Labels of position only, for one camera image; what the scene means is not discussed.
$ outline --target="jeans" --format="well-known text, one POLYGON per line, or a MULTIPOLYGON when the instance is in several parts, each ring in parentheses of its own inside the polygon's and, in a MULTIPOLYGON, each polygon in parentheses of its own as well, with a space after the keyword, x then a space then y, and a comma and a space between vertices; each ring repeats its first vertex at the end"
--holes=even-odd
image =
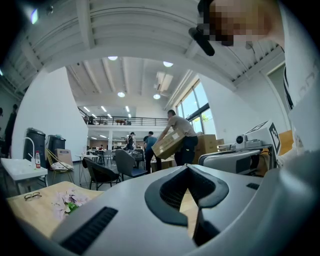
MULTIPOLYGON (((145 158, 145 169, 148 171, 148 174, 151 173, 151 159, 154 156, 154 151, 152 149, 148 149, 145 152, 144 158, 145 158)), ((156 168, 157 171, 160 171, 162 166, 161 166, 161 159, 159 157, 155 157, 156 160, 156 168)))
POLYGON ((192 164, 195 158, 195 146, 198 145, 198 137, 184 137, 183 145, 180 151, 174 154, 174 160, 177 166, 192 164))

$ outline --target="black railing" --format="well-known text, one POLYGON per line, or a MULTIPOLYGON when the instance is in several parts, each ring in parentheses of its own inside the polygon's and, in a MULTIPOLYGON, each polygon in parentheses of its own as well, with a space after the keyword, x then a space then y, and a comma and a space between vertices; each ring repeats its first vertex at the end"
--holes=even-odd
POLYGON ((106 126, 166 126, 167 123, 168 119, 166 118, 89 116, 87 124, 106 126))

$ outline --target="white table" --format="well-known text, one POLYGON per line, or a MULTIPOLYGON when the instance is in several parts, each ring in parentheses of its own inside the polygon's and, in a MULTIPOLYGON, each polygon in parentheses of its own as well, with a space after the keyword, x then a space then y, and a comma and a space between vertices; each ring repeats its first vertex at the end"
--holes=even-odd
POLYGON ((85 184, 86 186, 88 187, 88 182, 87 182, 87 179, 86 179, 86 176, 84 174, 84 166, 82 165, 82 160, 84 158, 98 158, 99 156, 98 155, 93 155, 93 154, 75 154, 76 157, 79 157, 80 158, 80 165, 79 165, 79 186, 81 186, 81 178, 82 178, 82 175, 84 177, 84 180, 85 180, 85 184))
POLYGON ((1 163, 6 172, 13 180, 19 195, 21 193, 18 184, 28 179, 44 176, 45 185, 48 187, 47 169, 43 167, 36 168, 36 165, 32 165, 32 163, 27 159, 1 158, 1 163))

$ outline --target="gray t-shirt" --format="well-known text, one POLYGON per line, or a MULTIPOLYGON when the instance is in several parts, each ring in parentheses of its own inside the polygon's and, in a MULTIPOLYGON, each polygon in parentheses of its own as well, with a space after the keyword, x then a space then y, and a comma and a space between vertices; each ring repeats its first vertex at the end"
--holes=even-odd
POLYGON ((172 116, 169 119, 167 126, 171 126, 173 130, 179 129, 187 137, 197 136, 189 121, 178 115, 172 116))

